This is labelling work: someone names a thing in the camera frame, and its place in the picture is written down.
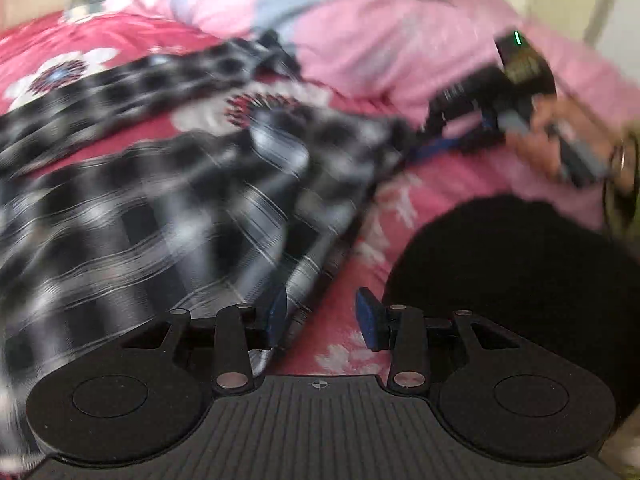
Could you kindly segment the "operator right hand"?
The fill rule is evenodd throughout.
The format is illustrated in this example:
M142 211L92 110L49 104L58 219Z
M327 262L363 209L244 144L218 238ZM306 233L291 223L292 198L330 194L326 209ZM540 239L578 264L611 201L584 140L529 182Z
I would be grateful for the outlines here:
M529 125L528 133L509 131L506 145L552 181L561 180L561 139L582 142L594 156L608 162L623 137L578 101L557 96L536 96Z

